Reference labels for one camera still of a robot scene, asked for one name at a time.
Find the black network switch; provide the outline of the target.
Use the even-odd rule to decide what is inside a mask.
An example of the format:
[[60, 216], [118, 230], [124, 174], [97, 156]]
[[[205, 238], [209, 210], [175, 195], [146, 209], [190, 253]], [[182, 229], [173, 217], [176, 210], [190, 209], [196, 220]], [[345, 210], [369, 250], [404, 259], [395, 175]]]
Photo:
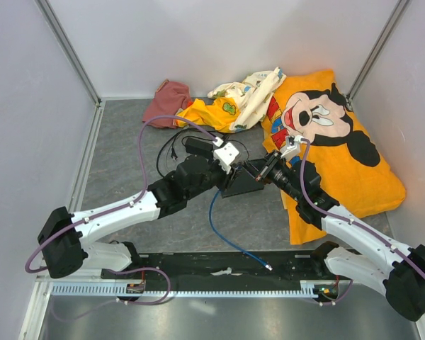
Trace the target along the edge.
[[265, 184], [255, 179], [256, 171], [263, 167], [263, 159], [251, 159], [241, 161], [234, 165], [234, 174], [230, 178], [226, 187], [222, 190], [221, 196], [228, 198], [264, 189]]

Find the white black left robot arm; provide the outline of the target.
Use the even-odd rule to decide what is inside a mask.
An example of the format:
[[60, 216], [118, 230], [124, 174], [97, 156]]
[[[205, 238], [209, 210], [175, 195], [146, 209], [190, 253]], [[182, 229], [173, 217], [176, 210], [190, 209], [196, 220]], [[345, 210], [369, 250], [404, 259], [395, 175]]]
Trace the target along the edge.
[[236, 175], [236, 164], [191, 155], [145, 191], [129, 198], [76, 213], [57, 208], [38, 235], [45, 268], [54, 279], [80, 268], [106, 269], [135, 278], [142, 267], [134, 246], [99, 240], [127, 227], [173, 215], [201, 193], [228, 187]]

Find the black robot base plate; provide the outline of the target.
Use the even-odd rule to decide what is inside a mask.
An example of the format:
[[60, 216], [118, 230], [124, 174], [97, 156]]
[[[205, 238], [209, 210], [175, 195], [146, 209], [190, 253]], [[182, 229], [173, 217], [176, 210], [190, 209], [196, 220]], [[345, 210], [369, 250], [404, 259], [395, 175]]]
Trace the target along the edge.
[[258, 251], [256, 255], [272, 266], [264, 268], [258, 261], [240, 252], [178, 252], [140, 255], [139, 267], [158, 268], [165, 272], [171, 287], [179, 281], [216, 281], [238, 277], [241, 281], [336, 281], [336, 276], [320, 269], [310, 258], [311, 250]]

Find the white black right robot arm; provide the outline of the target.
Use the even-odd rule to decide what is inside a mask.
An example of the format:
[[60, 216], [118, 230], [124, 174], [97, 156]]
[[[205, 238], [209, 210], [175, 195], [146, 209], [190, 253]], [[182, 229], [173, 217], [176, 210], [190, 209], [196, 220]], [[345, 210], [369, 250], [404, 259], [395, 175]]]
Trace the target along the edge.
[[358, 219], [321, 186], [315, 165], [306, 160], [288, 166], [274, 151], [244, 168], [257, 182], [272, 183], [293, 198], [301, 219], [349, 245], [321, 246], [310, 261], [317, 278], [345, 276], [385, 296], [405, 319], [425, 315], [425, 246], [411, 247]]

